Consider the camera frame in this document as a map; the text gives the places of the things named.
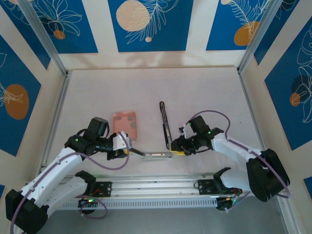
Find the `grey stapler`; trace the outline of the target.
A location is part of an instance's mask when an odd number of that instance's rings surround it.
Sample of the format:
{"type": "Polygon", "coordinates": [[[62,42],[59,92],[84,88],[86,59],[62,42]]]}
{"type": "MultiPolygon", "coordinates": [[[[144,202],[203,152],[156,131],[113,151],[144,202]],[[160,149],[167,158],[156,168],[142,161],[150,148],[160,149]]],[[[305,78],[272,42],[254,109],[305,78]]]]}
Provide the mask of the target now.
{"type": "Polygon", "coordinates": [[[167,159],[171,159],[173,156],[173,153],[171,152],[145,153],[134,148],[130,149],[130,152],[141,156],[143,159],[148,159],[148,160],[167,160],[167,159]]]}

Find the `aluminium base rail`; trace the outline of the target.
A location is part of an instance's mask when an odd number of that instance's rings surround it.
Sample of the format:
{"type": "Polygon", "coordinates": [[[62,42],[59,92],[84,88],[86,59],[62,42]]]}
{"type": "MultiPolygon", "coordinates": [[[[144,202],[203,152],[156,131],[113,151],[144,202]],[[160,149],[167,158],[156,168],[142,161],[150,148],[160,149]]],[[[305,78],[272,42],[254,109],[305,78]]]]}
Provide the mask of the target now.
{"type": "Polygon", "coordinates": [[[100,175],[97,181],[111,182],[110,199],[198,198],[194,184],[200,179],[212,179],[213,173],[158,175],[100,175]]]}

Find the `aluminium side rail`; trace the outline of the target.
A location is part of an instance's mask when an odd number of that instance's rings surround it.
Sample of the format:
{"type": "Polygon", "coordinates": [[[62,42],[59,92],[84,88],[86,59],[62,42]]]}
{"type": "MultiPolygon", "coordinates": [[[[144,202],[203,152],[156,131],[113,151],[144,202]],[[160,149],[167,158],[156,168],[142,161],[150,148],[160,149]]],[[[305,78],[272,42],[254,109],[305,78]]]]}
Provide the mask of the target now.
{"type": "Polygon", "coordinates": [[[49,134],[48,134],[48,137],[46,140],[46,144],[45,144],[45,147],[43,150],[42,157],[40,159],[39,170],[41,170],[43,167],[47,166],[48,156],[50,154],[52,144],[53,144],[53,141],[55,138],[56,130],[57,130],[58,123],[59,123],[60,114],[61,114],[61,111],[62,111],[62,108],[64,105],[64,101],[65,101],[65,97],[66,97],[67,90],[69,87],[71,76],[72,76],[72,71],[69,71],[67,73],[67,76],[65,77],[63,84],[62,84],[60,94],[58,97],[58,101],[56,104],[56,108],[54,111],[54,115],[53,115],[52,124],[51,124],[51,127],[49,129],[49,134]]]}
{"type": "Polygon", "coordinates": [[[247,102],[247,105],[248,105],[248,108],[249,108],[249,112],[250,112],[250,115],[251,115],[251,118],[252,118],[252,122],[253,122],[253,125],[254,125],[254,128],[255,128],[255,132],[256,132],[259,144],[261,146],[261,149],[264,149],[265,148],[265,144],[263,142],[263,138],[261,136],[258,124],[257,124],[256,119],[255,119],[254,110],[253,110],[253,107],[252,107],[251,99],[249,97],[245,81],[244,81],[241,73],[239,71],[237,71],[237,72],[238,72],[238,77],[239,77],[239,80],[240,80],[240,83],[241,83],[241,86],[242,86],[242,90],[243,90],[243,93],[244,93],[244,96],[245,96],[245,99],[246,99],[246,102],[247,102]]]}

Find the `black stapler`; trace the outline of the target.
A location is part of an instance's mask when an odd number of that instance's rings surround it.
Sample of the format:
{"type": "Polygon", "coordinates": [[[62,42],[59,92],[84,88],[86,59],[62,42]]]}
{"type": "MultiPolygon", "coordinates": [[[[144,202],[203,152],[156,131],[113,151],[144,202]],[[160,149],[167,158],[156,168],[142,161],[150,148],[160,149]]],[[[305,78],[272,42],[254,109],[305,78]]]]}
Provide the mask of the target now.
{"type": "Polygon", "coordinates": [[[171,137],[170,127],[169,127],[169,123],[168,123],[168,119],[166,115],[165,103],[163,101],[159,103],[159,108],[160,108],[160,112],[161,112],[162,120],[163,120],[162,126],[163,126],[165,142],[166,142],[166,148],[170,150],[172,137],[171,137]]]}

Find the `blue panel dark flower print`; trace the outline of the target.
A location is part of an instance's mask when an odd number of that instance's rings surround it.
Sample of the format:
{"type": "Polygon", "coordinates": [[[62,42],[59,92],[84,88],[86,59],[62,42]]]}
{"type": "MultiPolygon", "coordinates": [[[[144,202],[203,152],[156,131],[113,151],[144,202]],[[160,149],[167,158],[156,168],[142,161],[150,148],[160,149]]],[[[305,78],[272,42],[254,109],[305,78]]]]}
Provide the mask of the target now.
{"type": "Polygon", "coordinates": [[[312,19],[265,79],[292,150],[312,140],[312,19]]]}

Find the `circuit board with green LED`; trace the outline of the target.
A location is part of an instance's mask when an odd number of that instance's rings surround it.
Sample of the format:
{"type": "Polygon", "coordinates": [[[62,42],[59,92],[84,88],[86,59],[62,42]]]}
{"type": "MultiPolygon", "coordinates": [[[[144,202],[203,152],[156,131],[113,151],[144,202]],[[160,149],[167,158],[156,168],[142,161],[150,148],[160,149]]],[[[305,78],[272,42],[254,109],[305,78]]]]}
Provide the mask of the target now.
{"type": "Polygon", "coordinates": [[[78,207],[79,208],[97,208],[98,202],[96,202],[93,198],[86,198],[83,197],[78,201],[78,207]]]}
{"type": "Polygon", "coordinates": [[[238,205],[240,200],[242,199],[243,195],[236,196],[236,197],[219,197],[216,198],[217,202],[217,209],[219,211],[227,211],[233,208],[234,206],[238,205]]]}

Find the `blue panel large orange circle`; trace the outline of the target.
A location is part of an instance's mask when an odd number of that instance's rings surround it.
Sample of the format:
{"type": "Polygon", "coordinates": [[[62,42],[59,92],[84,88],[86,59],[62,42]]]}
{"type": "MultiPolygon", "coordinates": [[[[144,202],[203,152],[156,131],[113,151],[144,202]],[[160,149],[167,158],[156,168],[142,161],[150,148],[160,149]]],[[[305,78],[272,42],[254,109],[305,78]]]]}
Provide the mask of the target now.
{"type": "Polygon", "coordinates": [[[18,154],[41,84],[0,36],[0,150],[18,154]]]}

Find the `aluminium frame post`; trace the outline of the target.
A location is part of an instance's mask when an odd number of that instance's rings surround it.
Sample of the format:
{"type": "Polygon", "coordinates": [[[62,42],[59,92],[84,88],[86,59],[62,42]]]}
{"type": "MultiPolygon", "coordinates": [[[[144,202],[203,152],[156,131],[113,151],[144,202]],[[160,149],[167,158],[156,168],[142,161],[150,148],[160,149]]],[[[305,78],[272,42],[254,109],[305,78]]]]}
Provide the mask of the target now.
{"type": "Polygon", "coordinates": [[[51,60],[54,62],[56,68],[64,77],[67,77],[68,70],[65,68],[63,62],[61,61],[59,53],[57,52],[52,40],[46,32],[31,3],[28,0],[17,0],[17,3],[28,23],[30,24],[32,30],[39,39],[40,43],[46,50],[51,60]]]}
{"type": "Polygon", "coordinates": [[[268,27],[270,26],[276,12],[278,11],[283,0],[270,0],[269,6],[263,14],[262,19],[260,20],[258,27],[251,38],[249,45],[242,57],[242,60],[237,66],[237,72],[239,75],[242,75],[243,71],[247,68],[249,61],[254,56],[254,52],[259,46],[263,36],[265,35],[268,27]]]}

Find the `blue panel with feather leaf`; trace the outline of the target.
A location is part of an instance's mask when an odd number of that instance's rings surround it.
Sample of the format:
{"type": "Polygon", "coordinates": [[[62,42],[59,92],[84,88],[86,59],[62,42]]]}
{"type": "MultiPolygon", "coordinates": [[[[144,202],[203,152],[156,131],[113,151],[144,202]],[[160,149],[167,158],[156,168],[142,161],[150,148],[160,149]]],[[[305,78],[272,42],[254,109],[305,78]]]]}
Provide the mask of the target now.
{"type": "Polygon", "coordinates": [[[245,50],[270,0],[219,0],[207,51],[245,50]]]}

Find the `blue panel with cream circle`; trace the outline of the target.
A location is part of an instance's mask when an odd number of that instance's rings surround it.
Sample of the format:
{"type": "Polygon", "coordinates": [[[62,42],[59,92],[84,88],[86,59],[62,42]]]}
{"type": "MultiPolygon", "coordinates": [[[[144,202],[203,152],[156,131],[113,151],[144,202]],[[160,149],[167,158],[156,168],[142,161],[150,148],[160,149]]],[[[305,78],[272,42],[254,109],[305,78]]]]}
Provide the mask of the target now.
{"type": "Polygon", "coordinates": [[[108,0],[120,53],[185,51],[194,0],[108,0]]]}

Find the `blue panel small orange circle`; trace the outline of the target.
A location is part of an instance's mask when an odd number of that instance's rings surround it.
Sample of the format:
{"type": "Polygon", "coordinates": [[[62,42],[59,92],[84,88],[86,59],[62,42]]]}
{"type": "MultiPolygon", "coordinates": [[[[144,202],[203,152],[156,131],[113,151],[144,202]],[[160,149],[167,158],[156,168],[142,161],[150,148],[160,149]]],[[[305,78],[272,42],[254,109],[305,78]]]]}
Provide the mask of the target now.
{"type": "Polygon", "coordinates": [[[33,0],[31,5],[58,53],[98,52],[82,0],[33,0]]]}

